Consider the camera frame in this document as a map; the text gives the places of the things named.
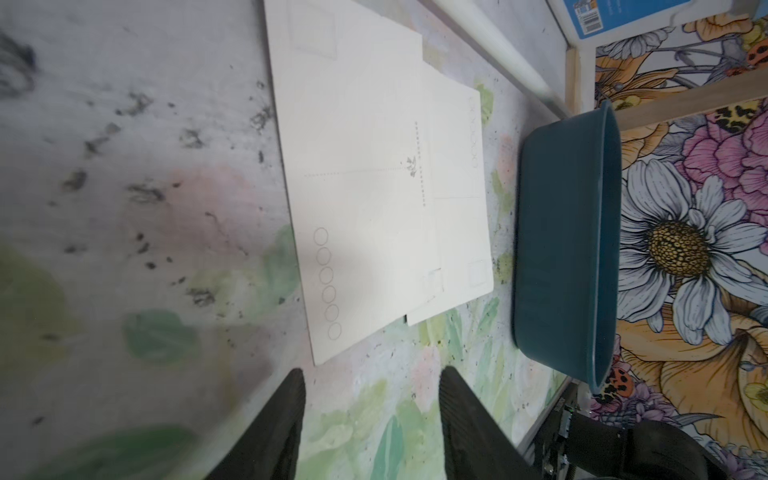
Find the white storage box blue lid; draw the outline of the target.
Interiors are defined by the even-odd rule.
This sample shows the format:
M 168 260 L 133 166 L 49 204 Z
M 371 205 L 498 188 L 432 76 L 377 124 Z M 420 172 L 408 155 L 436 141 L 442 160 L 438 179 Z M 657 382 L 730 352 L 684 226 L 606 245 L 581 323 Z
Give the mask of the white storage box blue lid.
M 748 19 L 767 13 L 758 0 L 549 0 L 569 45 L 597 47 L 665 27 L 728 14 Z

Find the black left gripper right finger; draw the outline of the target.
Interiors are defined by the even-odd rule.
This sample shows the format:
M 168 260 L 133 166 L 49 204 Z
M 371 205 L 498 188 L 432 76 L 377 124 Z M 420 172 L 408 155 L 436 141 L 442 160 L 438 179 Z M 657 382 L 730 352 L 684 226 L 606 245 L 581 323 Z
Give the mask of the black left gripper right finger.
M 445 367 L 439 408 L 448 479 L 538 479 L 458 370 Z

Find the white postcard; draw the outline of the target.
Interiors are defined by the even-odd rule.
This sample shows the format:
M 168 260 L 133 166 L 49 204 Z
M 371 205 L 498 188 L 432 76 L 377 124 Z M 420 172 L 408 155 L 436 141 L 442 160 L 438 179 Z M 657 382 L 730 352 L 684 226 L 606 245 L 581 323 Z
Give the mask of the white postcard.
M 353 1 L 268 1 L 313 360 L 439 292 L 421 36 Z
M 410 326 L 494 288 L 480 94 L 429 64 L 422 79 L 439 266 L 438 292 L 406 316 Z

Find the floral table mat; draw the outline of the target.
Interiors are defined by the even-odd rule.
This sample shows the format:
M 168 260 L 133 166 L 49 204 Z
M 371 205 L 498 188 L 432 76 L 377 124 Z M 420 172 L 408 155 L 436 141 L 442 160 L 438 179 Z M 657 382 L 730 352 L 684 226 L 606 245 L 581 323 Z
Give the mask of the floral table mat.
M 316 365 L 262 3 L 2 3 L 3 478 L 202 478 L 294 368 L 301 479 L 442 477 L 446 365 L 530 441 L 562 376 L 511 340 L 516 158 L 552 114 L 433 5 L 367 8 L 479 93 L 494 289 Z

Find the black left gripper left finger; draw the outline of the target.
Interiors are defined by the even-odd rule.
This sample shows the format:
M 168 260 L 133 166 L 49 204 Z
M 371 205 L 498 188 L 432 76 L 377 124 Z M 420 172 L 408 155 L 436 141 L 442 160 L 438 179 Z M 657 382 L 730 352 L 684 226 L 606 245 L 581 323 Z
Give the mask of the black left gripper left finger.
M 292 369 L 209 479 L 293 479 L 296 477 L 306 386 Z

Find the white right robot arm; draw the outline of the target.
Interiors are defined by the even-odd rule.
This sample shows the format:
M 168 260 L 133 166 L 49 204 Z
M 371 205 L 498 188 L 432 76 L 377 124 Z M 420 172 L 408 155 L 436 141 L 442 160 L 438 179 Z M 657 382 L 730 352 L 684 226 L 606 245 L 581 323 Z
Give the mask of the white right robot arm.
M 543 479 L 730 479 L 726 465 L 691 436 L 658 421 L 605 425 L 579 409 L 581 383 L 565 383 L 540 417 L 524 458 Z

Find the teal plastic tray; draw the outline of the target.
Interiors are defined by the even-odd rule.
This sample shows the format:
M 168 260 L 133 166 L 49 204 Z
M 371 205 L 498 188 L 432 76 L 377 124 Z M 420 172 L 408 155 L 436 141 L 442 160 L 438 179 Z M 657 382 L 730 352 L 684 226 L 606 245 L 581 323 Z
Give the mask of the teal plastic tray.
M 608 102 L 534 130 L 519 155 L 512 337 L 597 391 L 617 323 L 621 141 Z

